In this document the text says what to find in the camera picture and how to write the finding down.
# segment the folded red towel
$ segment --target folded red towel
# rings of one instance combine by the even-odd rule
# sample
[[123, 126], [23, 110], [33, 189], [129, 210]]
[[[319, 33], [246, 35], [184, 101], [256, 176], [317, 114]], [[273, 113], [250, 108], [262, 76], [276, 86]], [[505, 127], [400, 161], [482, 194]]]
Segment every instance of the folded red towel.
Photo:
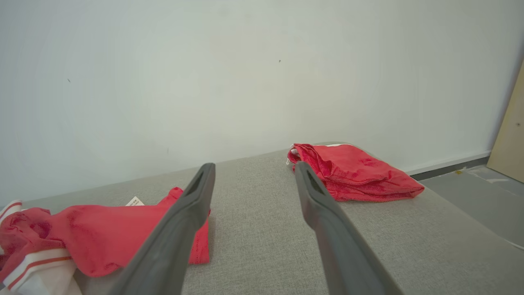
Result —
[[307, 162], [339, 202], [350, 199], [387, 202], [414, 198], [424, 190], [423, 185], [406, 173], [350, 144], [296, 143], [288, 159], [292, 163]]
[[[0, 281], [14, 290], [30, 274], [70, 261], [90, 277], [125, 267], [173, 205], [182, 189], [175, 187], [155, 206], [71, 206], [22, 211], [13, 201], [0, 211]], [[191, 248], [190, 264], [209, 262], [208, 222]]]

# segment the gray table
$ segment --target gray table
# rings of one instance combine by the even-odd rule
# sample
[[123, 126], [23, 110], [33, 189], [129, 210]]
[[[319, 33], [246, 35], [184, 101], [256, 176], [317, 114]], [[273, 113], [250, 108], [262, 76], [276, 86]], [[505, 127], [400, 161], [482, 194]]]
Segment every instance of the gray table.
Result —
[[[302, 219], [287, 150], [218, 163], [209, 217], [211, 262], [189, 266], [183, 294], [327, 294], [314, 232]], [[25, 203], [68, 206], [158, 203], [198, 168]], [[406, 294], [519, 294], [524, 252], [426, 189], [415, 199], [341, 203]], [[108, 292], [103, 278], [75, 274], [84, 295]]]

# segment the label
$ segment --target label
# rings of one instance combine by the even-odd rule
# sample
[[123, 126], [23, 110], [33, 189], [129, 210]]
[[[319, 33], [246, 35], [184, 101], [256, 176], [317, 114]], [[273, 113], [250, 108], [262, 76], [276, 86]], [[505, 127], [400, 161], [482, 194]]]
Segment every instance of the label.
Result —
[[140, 201], [140, 199], [135, 196], [133, 199], [131, 199], [131, 201], [129, 201], [129, 203], [127, 203], [126, 206], [144, 206], [144, 203], [142, 203], [142, 201]]

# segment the red cloth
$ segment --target red cloth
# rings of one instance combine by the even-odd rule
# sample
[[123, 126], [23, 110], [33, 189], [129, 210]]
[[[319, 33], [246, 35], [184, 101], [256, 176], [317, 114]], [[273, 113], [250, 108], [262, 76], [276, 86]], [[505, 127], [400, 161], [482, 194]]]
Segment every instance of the red cloth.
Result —
[[350, 144], [326, 146], [296, 143], [289, 151], [288, 159], [292, 163], [307, 162], [339, 202], [350, 199], [387, 202], [414, 198], [424, 190], [423, 185], [406, 173]]
[[[20, 278], [10, 274], [31, 267], [23, 263], [29, 254], [39, 265], [72, 258], [90, 277], [125, 267], [181, 194], [175, 187], [155, 206], [81, 205], [55, 215], [42, 208], [20, 211], [21, 202], [14, 201], [0, 212], [0, 280], [6, 286], [16, 284]], [[189, 263], [208, 262], [206, 221], [195, 235]]]

